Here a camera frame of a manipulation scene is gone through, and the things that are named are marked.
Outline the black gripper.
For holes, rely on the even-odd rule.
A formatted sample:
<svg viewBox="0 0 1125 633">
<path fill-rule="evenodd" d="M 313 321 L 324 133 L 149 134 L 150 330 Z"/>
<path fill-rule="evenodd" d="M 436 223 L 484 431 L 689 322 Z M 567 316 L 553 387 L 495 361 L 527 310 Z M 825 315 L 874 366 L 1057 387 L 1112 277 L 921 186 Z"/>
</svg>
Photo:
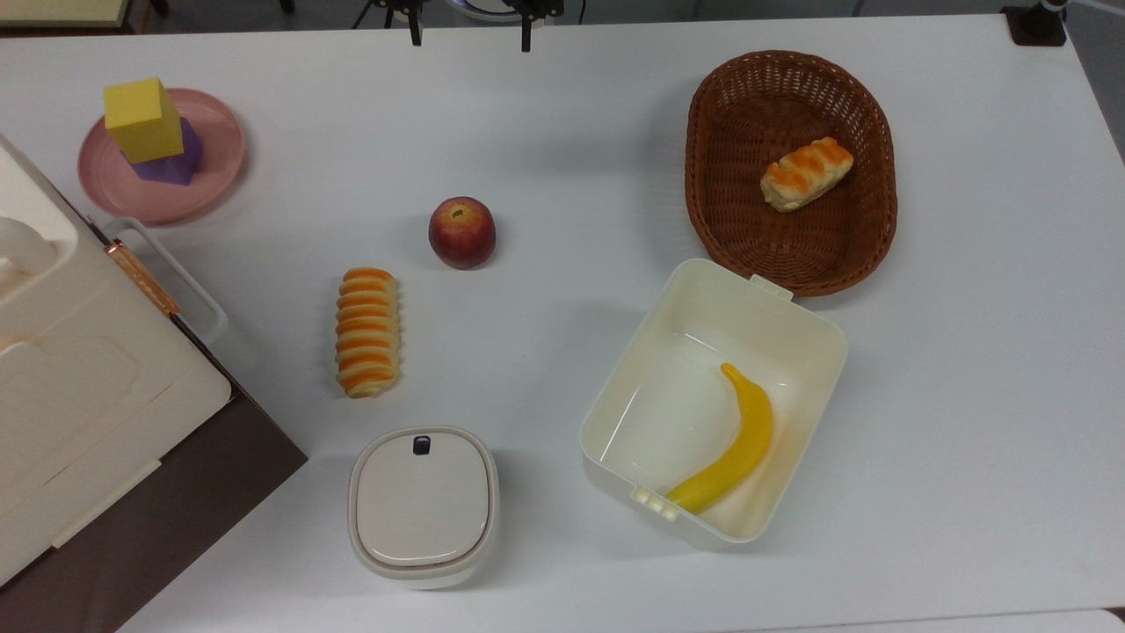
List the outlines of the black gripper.
<svg viewBox="0 0 1125 633">
<path fill-rule="evenodd" d="M 462 4 L 472 4 L 485 13 L 510 13 L 515 12 L 521 17 L 519 22 L 519 49 L 522 53 L 530 53 L 532 48 L 532 27 L 534 21 L 546 17 L 559 17 L 565 12 L 562 1 L 461 1 Z M 418 11 L 425 1 L 371 1 L 382 9 L 407 15 L 410 24 L 410 38 L 414 47 L 422 47 L 422 25 L 418 20 Z"/>
</svg>

